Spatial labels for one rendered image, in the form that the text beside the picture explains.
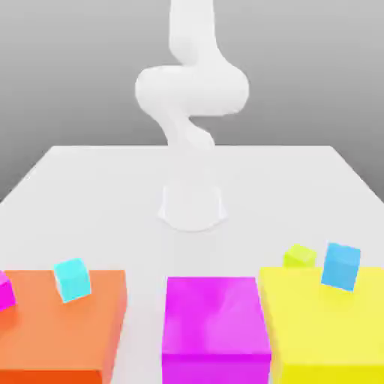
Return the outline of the small lime cube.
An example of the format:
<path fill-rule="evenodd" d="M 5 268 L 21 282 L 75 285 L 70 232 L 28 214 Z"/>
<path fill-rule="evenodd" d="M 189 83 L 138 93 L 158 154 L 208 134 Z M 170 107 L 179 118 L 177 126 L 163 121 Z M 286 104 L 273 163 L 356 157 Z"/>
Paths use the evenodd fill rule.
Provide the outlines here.
<path fill-rule="evenodd" d="M 300 244 L 294 244 L 283 255 L 284 267 L 314 267 L 317 252 Z"/>

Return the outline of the small cyan cube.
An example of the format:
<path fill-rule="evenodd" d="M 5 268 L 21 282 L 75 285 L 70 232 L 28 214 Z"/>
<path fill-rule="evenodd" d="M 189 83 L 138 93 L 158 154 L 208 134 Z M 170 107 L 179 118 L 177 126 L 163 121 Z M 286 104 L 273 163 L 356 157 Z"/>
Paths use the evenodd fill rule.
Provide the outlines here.
<path fill-rule="evenodd" d="M 80 258 L 54 265 L 56 288 L 63 303 L 72 302 L 92 293 L 89 271 Z"/>

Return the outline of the small blue cube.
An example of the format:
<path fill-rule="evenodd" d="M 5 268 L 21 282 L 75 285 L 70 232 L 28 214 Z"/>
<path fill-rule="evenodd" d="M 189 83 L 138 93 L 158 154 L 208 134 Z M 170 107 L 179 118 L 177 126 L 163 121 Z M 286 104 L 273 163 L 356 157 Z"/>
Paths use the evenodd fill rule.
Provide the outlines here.
<path fill-rule="evenodd" d="M 359 272 L 361 250 L 329 243 L 325 255 L 321 284 L 352 292 Z"/>

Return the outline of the small magenta cube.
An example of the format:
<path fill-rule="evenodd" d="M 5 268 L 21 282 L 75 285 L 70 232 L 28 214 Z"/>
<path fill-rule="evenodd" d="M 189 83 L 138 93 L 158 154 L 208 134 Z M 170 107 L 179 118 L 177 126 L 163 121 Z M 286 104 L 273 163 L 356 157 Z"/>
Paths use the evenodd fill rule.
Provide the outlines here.
<path fill-rule="evenodd" d="M 16 297 L 10 278 L 0 270 L 0 311 L 16 304 Z"/>

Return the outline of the large magenta box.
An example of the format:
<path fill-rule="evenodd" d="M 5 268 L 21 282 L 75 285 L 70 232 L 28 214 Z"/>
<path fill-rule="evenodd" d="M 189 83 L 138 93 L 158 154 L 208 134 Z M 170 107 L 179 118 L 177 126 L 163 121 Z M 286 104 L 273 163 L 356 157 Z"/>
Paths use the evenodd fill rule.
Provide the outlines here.
<path fill-rule="evenodd" d="M 162 384 L 269 384 L 271 360 L 254 277 L 168 277 Z"/>

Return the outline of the large yellow box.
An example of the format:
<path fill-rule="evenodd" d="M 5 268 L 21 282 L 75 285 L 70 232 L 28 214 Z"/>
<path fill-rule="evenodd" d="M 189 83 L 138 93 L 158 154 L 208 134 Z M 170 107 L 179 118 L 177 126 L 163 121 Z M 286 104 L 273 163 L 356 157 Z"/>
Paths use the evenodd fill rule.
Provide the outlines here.
<path fill-rule="evenodd" d="M 384 384 L 384 269 L 361 268 L 352 292 L 321 274 L 259 271 L 272 384 Z"/>

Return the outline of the large orange box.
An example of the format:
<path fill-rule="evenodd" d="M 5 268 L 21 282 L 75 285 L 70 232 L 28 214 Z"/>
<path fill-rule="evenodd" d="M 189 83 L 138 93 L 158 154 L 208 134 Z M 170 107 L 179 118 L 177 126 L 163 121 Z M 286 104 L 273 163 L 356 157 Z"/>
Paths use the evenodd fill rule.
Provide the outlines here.
<path fill-rule="evenodd" d="M 111 384 L 128 294 L 122 270 L 91 270 L 91 295 L 62 302 L 50 270 L 8 270 L 0 384 Z"/>

